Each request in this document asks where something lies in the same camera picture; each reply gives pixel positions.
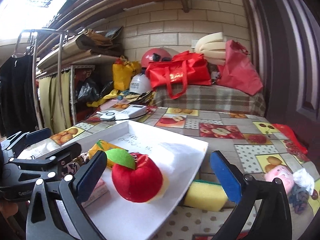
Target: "helmet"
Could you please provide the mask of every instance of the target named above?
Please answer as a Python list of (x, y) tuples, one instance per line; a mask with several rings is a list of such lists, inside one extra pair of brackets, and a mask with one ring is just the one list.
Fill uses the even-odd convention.
[(148, 67), (150, 61), (171, 61), (171, 55), (165, 49), (149, 49), (141, 59), (142, 67)]
[(145, 74), (138, 74), (132, 78), (129, 88), (130, 92), (141, 95), (151, 90), (152, 87), (150, 80), (147, 78)]

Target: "tile wall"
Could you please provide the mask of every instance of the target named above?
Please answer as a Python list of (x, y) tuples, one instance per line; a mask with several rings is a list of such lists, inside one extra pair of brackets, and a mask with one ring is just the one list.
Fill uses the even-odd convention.
[(165, 0), (109, 17), (99, 30), (123, 25), (121, 41), (129, 60), (141, 60), (152, 47), (191, 50), (191, 40), (223, 32), (250, 51), (250, 35), (242, 0), (188, 0), (184, 13), (180, 0)]

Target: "red helmet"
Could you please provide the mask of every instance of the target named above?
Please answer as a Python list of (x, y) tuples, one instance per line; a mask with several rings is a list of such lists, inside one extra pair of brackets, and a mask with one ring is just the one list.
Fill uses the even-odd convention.
[(165, 49), (149, 49), (142, 56), (141, 66), (148, 67), (150, 61), (171, 61), (171, 55)]

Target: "plaid blanket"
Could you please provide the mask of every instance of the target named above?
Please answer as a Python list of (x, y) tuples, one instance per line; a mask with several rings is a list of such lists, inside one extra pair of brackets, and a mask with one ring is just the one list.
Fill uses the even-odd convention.
[[(173, 93), (182, 90), (181, 84), (172, 85)], [(266, 109), (262, 93), (249, 96), (236, 89), (212, 85), (189, 85), (187, 92), (178, 99), (171, 99), (165, 86), (156, 88), (156, 106), (230, 112), (264, 116)]]

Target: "pink plush toy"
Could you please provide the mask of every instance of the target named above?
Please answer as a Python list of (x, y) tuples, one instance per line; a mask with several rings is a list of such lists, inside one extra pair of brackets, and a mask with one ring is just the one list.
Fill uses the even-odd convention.
[(270, 181), (270, 182), (273, 181), (274, 178), (281, 179), (284, 185), (286, 194), (288, 194), (291, 191), (294, 185), (293, 176), (291, 172), (288, 171), (288, 169), (282, 165), (278, 165), (275, 168), (273, 168), (271, 171), (266, 173), (264, 175), (264, 178), (266, 179), (266, 181)]

